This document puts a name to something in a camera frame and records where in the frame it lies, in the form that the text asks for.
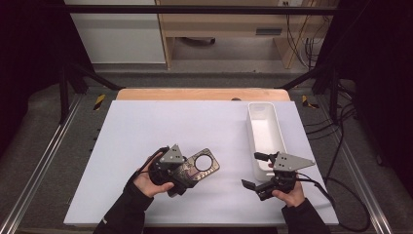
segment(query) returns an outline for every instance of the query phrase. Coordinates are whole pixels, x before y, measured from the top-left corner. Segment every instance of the gray floor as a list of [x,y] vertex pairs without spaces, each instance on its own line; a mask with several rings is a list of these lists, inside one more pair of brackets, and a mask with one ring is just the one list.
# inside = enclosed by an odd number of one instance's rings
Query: gray floor
[[[157,66],[149,68],[146,66],[144,69],[127,66],[126,69],[124,67],[120,69],[119,66],[107,65],[101,65],[99,70],[103,76],[127,87],[274,88],[297,77],[306,69],[299,62],[296,62],[291,70],[282,69],[277,54],[268,53],[274,49],[271,40],[251,42],[217,39],[216,44],[212,46],[203,42],[182,40],[176,45],[171,70]],[[91,229],[74,228],[62,223],[69,207],[68,201],[74,195],[83,169],[88,163],[110,100],[116,96],[116,92],[99,87],[92,81],[88,82],[91,88],[87,95],[82,96],[79,110],[22,217],[19,231],[47,233],[44,229],[52,229],[53,231],[49,233],[63,233],[62,230],[76,231],[76,233],[91,232]],[[313,96],[306,88],[311,86],[311,83],[312,81],[308,81],[289,92],[297,103],[305,125],[326,119],[320,108],[302,105],[303,94],[307,95],[312,104],[320,104],[319,102],[324,99],[324,97]],[[100,94],[106,94],[107,97],[99,110],[93,110],[94,102]],[[29,111],[24,117],[19,132],[6,154],[0,159],[0,222],[3,222],[13,209],[57,128],[58,98],[58,86],[51,86],[31,97]],[[340,97],[339,104],[344,106],[346,103],[349,101]],[[306,127],[306,131],[320,127],[321,125]],[[337,143],[333,136],[322,139],[312,138],[322,137],[329,131],[319,133],[318,136],[309,136],[323,176],[328,170]],[[377,165],[376,152],[356,118],[350,118],[345,122],[345,140],[393,232],[413,233],[412,199],[391,168]],[[341,154],[334,166],[332,176],[356,191]],[[336,200],[336,212],[340,221],[354,228],[362,227],[366,218],[357,200],[333,182],[328,182],[327,188]],[[350,233],[339,226],[332,226],[331,230],[333,233]],[[281,227],[280,232],[285,232],[285,229]],[[366,233],[376,233],[376,231],[373,226],[370,226]]]

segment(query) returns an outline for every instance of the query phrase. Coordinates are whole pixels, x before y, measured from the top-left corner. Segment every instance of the wooden edge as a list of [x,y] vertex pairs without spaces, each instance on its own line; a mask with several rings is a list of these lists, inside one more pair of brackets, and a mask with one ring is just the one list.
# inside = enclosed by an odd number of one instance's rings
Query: wooden edge
[[276,89],[123,89],[116,100],[290,100]]

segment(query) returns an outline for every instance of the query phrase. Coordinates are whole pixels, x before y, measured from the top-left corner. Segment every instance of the white tabletop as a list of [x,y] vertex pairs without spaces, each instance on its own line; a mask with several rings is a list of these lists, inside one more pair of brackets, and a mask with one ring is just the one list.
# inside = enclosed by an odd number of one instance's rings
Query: white tabletop
[[[295,103],[273,102],[289,154],[314,159]],[[131,174],[160,147],[175,143],[190,157],[209,148],[220,170],[183,196],[158,194],[147,226],[271,226],[284,223],[282,201],[261,202],[243,188],[254,179],[246,131],[247,101],[114,100],[64,220],[97,225],[121,195]],[[300,170],[322,184],[317,166]],[[311,184],[304,192],[326,224],[337,224],[328,200]]]

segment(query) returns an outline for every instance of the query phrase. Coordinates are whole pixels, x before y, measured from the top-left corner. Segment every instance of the white tray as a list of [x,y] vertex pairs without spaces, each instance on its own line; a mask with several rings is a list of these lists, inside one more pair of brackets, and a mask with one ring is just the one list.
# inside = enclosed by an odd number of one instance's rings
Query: white tray
[[272,168],[268,166],[270,161],[256,160],[254,153],[287,153],[282,139],[282,132],[280,131],[276,108],[270,102],[250,103],[248,105],[246,124],[254,176],[257,180],[269,181],[274,176]]

